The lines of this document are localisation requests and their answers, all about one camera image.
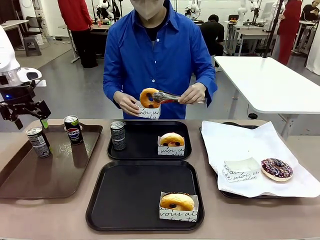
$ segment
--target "face mask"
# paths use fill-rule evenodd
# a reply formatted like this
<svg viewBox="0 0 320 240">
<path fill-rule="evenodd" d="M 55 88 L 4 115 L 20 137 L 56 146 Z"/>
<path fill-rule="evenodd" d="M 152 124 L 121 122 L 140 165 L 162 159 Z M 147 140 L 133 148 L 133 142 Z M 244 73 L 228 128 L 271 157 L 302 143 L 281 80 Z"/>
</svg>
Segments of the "face mask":
<svg viewBox="0 0 320 240">
<path fill-rule="evenodd" d="M 142 18 L 149 20 L 161 10 L 165 0 L 130 0 L 130 2 Z"/>
</svg>

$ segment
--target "man's left hand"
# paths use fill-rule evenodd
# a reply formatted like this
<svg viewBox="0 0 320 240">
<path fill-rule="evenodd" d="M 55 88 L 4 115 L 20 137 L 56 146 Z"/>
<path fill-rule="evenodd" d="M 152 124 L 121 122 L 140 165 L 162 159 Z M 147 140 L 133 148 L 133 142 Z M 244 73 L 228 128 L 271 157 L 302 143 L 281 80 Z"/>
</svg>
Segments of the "man's left hand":
<svg viewBox="0 0 320 240">
<path fill-rule="evenodd" d="M 202 101 L 206 94 L 207 88 L 200 82 L 189 86 L 189 88 L 182 94 L 178 102 L 180 104 L 194 104 Z"/>
</svg>

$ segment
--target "tray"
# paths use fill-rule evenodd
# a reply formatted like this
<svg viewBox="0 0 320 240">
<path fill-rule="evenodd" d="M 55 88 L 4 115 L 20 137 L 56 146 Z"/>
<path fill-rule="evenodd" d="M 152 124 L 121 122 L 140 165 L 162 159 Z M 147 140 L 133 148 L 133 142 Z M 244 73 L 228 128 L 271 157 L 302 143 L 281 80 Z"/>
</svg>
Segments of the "tray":
<svg viewBox="0 0 320 240">
<path fill-rule="evenodd" d="M 124 121 L 126 148 L 116 151 L 110 139 L 107 153 L 116 160 L 182 160 L 192 151 L 187 126 L 180 121 Z M 158 136 L 175 132 L 184 137 L 184 156 L 158 155 Z"/>
<path fill-rule="evenodd" d="M 26 142 L 0 172 L 0 199 L 67 198 L 74 194 L 89 163 L 103 129 L 100 125 L 82 126 L 84 143 L 71 145 L 65 125 L 50 125 L 45 130 L 52 155 L 37 157 Z"/>
<path fill-rule="evenodd" d="M 161 191 L 196 194 L 197 222 L 160 219 Z M 193 230 L 205 216 L 196 170 L 181 160 L 110 162 L 99 174 L 85 216 L 96 231 Z"/>
<path fill-rule="evenodd" d="M 258 126 L 255 126 L 255 125 L 239 125 L 239 124 L 236 124 L 234 122 L 223 122 L 222 124 L 226 124 L 226 125 L 233 125 L 233 126 L 236 126 L 236 127 L 241 127 L 241 128 L 246 128 L 246 129 L 256 129 L 258 128 Z M 218 181 L 218 174 L 212 169 L 213 171 L 213 174 L 215 176 L 215 179 L 216 181 Z M 230 199 L 248 199 L 249 197 L 246 197 L 246 196 L 242 196 L 242 195 L 238 195 L 238 194 L 234 194 L 234 193 L 231 193 L 231 192 L 227 192 L 227 191 L 221 191 L 219 190 L 220 193 L 222 193 L 222 195 L 226 196 L 227 198 L 230 198 Z M 269 196 L 269 195 L 261 195 L 261 196 L 255 196 L 255 197 L 250 197 L 251 199 L 278 199 L 278 198 L 281 198 L 279 196 Z"/>
</svg>

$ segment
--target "man in blue shirt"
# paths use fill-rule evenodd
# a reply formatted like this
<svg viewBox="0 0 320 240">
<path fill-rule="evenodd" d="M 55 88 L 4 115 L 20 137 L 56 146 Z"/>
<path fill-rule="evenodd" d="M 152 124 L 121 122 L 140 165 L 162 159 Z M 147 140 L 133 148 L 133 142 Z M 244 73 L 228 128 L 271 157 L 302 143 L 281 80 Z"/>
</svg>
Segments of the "man in blue shirt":
<svg viewBox="0 0 320 240">
<path fill-rule="evenodd" d="M 181 95 L 161 105 L 160 119 L 185 119 L 186 104 L 217 90 L 216 73 L 200 28 L 175 12 L 169 0 L 130 0 L 134 10 L 110 27 L 103 91 L 124 119 L 137 118 L 135 103 L 146 88 Z M 192 73 L 196 83 L 189 86 Z"/>
</svg>

